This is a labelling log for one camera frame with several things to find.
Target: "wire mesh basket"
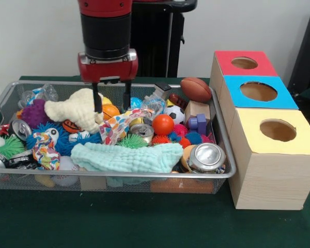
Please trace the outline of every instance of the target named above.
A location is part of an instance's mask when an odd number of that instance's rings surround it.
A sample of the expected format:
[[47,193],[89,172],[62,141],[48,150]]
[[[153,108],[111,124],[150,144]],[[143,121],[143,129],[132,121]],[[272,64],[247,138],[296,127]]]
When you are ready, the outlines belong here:
[[[11,83],[0,95],[0,125],[9,123],[15,113],[20,110],[18,101],[23,92],[42,87],[44,84],[54,86],[59,95],[59,101],[68,99],[71,94],[81,88],[90,87],[81,82],[18,81]],[[179,85],[171,85],[171,87],[169,94],[176,93],[184,97]],[[119,109],[122,106],[124,90],[124,84],[99,84],[99,92],[108,97]],[[226,153],[226,168],[223,174],[120,173],[0,168],[0,189],[215,194],[226,178],[234,175],[236,165],[216,93],[212,89],[211,91],[213,95],[212,100],[209,101],[211,121],[207,130],[208,132],[213,131],[217,144]],[[133,97],[143,99],[153,92],[154,85],[132,84],[131,96]],[[38,183],[37,177],[50,179],[56,177],[71,181],[73,184],[68,184],[66,187],[57,184],[44,186]]]

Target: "can lid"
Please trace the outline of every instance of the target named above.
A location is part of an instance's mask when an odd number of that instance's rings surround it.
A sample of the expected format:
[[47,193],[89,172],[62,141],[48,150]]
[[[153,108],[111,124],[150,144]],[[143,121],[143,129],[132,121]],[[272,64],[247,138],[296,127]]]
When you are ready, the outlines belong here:
[[32,130],[25,121],[17,119],[11,122],[9,133],[16,135],[22,141],[26,141],[26,138],[32,134]]
[[220,146],[203,143],[192,149],[190,166],[197,171],[210,172],[219,168],[225,159],[225,152]]
[[136,124],[131,127],[131,133],[141,137],[154,134],[154,128],[148,124]]

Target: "soccer ball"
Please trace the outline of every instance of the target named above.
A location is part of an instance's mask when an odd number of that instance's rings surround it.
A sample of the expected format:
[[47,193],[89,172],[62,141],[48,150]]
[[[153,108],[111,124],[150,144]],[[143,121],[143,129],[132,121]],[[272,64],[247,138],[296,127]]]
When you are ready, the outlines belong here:
[[172,118],[174,120],[175,125],[176,124],[184,124],[185,123],[185,113],[184,110],[182,110],[178,106],[168,106],[164,113]]

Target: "green spiky ball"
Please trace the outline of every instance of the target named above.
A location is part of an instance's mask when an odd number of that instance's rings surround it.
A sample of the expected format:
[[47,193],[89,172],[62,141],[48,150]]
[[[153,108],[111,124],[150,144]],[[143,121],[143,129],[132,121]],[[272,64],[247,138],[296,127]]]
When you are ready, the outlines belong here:
[[121,142],[118,143],[118,145],[132,149],[148,146],[147,142],[136,134],[128,134],[124,139],[122,139]]
[[23,143],[17,137],[5,138],[5,145],[0,147],[0,154],[7,159],[11,159],[14,155],[24,152]]

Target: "round hole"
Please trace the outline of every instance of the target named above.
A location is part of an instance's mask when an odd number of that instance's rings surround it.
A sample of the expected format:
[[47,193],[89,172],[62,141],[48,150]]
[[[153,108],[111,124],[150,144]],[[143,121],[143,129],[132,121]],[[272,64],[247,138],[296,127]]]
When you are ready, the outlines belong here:
[[260,130],[265,136],[276,141],[287,142],[296,137],[296,129],[288,122],[279,119],[263,121]]
[[256,61],[254,61],[251,58],[247,58],[247,57],[234,58],[232,59],[231,63],[235,67],[238,67],[240,69],[246,69],[246,70],[255,69],[258,66]]
[[247,82],[240,86],[240,90],[244,96],[262,102],[272,101],[278,95],[274,88],[260,82]]

